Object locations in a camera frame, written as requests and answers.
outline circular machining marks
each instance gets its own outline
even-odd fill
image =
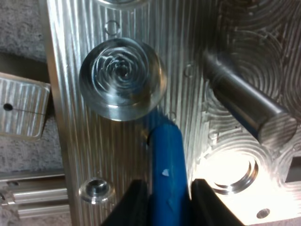
[[[222,0],[221,23],[236,30],[275,30],[292,16],[294,1]]]
[[[129,10],[140,7],[150,0],[94,0],[102,6],[117,10]]]
[[[241,76],[273,99],[278,99],[282,79],[281,45],[269,33],[236,31],[227,36],[228,52]],[[238,122],[215,98],[210,85],[205,90],[212,127],[218,131],[233,129]]]
[[[82,200],[95,205],[110,201],[115,195],[115,190],[106,180],[92,178],[82,184],[79,188],[79,195]]]
[[[114,121],[141,118],[162,99],[167,77],[161,60],[148,45],[117,38],[95,47],[79,73],[87,105]]]

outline small hole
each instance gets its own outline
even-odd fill
[[[192,78],[193,76],[193,65],[187,65],[184,69],[184,76],[187,78]]]
[[[263,209],[259,211],[256,216],[258,219],[264,219],[269,215],[269,213],[270,213],[269,209]]]
[[[110,20],[108,21],[105,26],[105,32],[109,35],[109,36],[115,36],[117,34],[120,33],[120,25],[117,21],[115,20]]]
[[[3,109],[9,112],[13,109],[13,106],[11,104],[4,104]]]

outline cylindrical boss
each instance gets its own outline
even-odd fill
[[[173,124],[163,124],[151,132],[149,144],[153,167],[152,225],[190,225],[190,199],[180,130]]]
[[[276,101],[246,82],[228,54],[206,52],[204,61],[215,97],[259,143],[277,148],[294,136],[296,119]]]

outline aluminum plate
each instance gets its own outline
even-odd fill
[[[118,201],[132,179],[150,178],[146,125],[155,119],[109,121],[91,111],[79,92],[86,55],[116,37],[143,41],[161,57],[168,74],[161,106],[182,131],[189,183],[207,179],[246,225],[300,216],[301,182],[285,181],[292,158],[301,155],[301,129],[285,147],[260,146],[215,99],[200,57],[212,31],[224,33],[242,75],[300,122],[300,1],[135,2],[121,11],[97,0],[40,0],[73,225],[99,225],[115,203],[83,201],[85,181],[110,181]],[[235,192],[227,192],[233,184]]]
[[[0,73],[0,135],[41,137],[50,94],[47,83]]]

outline reflective metal surface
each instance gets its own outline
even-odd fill
[[[272,98],[246,82],[227,53],[205,52],[207,78],[215,97],[259,141],[280,148],[297,130],[297,121]]]
[[[66,202],[46,202],[22,205],[17,212],[18,217],[23,219],[69,213],[70,208]]]
[[[39,139],[50,85],[0,72],[0,90],[0,134]]]
[[[19,218],[69,213],[64,174],[60,170],[0,174],[0,210]]]
[[[166,68],[160,105],[182,131],[189,183],[205,178],[223,190],[235,184],[239,192],[217,194],[246,225],[300,216],[301,182],[285,183],[291,159],[301,155],[300,127],[283,147],[260,145],[215,98],[203,79],[200,51],[212,45],[215,30],[223,32],[243,78],[300,122],[300,1],[152,0],[126,10],[97,0],[40,2],[74,225],[99,225],[113,206],[82,200],[85,181],[112,182],[118,201],[132,179],[149,179],[145,137],[155,117],[109,121],[90,110],[79,91],[87,54],[119,37],[148,44]]]
[[[148,45],[132,39],[112,39],[85,58],[79,88],[87,105],[115,121],[139,119],[153,110],[166,90],[160,59]]]
[[[99,4],[111,9],[126,10],[129,8],[137,7],[150,0],[97,0]]]

